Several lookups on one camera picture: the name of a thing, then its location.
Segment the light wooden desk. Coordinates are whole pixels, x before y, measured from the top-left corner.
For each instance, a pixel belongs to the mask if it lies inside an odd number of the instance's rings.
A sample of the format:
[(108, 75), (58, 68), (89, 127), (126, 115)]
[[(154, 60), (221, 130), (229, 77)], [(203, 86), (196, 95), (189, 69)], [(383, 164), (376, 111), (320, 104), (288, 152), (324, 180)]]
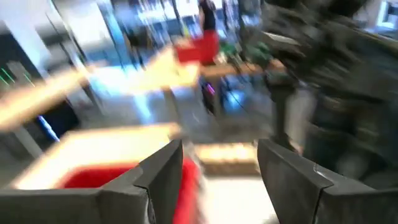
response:
[(13, 189), (52, 189), (81, 166), (144, 160), (181, 133), (176, 123), (71, 131), (10, 184)]

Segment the wooden room table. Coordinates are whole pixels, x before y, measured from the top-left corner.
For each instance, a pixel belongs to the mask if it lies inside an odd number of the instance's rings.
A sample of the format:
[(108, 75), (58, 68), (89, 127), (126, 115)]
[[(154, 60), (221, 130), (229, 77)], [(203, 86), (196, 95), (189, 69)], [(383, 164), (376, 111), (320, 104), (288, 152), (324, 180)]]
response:
[[(63, 101), (78, 87), (87, 85), (89, 80), (102, 77), (104, 72), (104, 67), (72, 69), (7, 92), (0, 99), (0, 132), (15, 129), (42, 114)], [(198, 63), (181, 64), (174, 56), (172, 48), (166, 47), (151, 60), (146, 70), (127, 82), (125, 93), (191, 87), (198, 83), (200, 77), (216, 86), (219, 79), (225, 75), (261, 72), (262, 68), (252, 63), (240, 63), (238, 70), (227, 63), (209, 66)]]

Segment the white padded table mat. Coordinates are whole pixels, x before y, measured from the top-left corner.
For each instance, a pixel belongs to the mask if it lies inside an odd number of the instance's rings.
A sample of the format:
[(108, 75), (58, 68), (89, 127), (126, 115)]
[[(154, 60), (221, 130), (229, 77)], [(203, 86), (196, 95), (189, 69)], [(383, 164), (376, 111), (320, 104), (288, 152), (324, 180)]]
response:
[(280, 224), (258, 177), (205, 178), (201, 187), (202, 224)]

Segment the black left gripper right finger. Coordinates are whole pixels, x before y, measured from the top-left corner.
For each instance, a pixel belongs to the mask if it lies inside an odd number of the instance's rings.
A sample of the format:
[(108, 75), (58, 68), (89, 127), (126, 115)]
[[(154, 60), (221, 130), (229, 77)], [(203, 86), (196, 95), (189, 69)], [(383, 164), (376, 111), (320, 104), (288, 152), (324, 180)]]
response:
[(398, 189), (373, 189), (269, 139), (257, 159), (280, 224), (398, 224)]

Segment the red plastic laundry bin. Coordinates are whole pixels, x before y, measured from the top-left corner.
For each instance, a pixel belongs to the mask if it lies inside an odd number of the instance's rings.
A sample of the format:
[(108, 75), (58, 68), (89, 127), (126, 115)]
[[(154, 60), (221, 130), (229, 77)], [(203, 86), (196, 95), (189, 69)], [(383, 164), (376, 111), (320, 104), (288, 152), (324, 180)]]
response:
[[(96, 188), (138, 166), (138, 163), (92, 164), (67, 172), (56, 184), (58, 189)], [(183, 159), (182, 180), (173, 224), (199, 224), (199, 167), (190, 158)]]

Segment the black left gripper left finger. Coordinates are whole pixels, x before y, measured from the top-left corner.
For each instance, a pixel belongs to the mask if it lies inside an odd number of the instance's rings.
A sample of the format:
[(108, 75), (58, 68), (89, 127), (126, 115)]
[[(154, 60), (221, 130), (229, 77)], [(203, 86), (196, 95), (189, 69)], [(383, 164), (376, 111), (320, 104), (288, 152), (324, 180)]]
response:
[(0, 190), (0, 224), (172, 224), (182, 167), (175, 139), (101, 187)]

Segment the clear spray bottle grey trigger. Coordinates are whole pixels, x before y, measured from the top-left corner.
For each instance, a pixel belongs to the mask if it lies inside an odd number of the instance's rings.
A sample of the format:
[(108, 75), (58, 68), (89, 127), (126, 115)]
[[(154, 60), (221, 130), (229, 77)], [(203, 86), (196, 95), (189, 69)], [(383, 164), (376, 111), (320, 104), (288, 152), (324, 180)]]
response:
[(313, 106), (308, 85), (287, 72), (269, 72), (267, 87), (273, 103), (271, 139), (290, 151), (302, 154), (305, 124)]

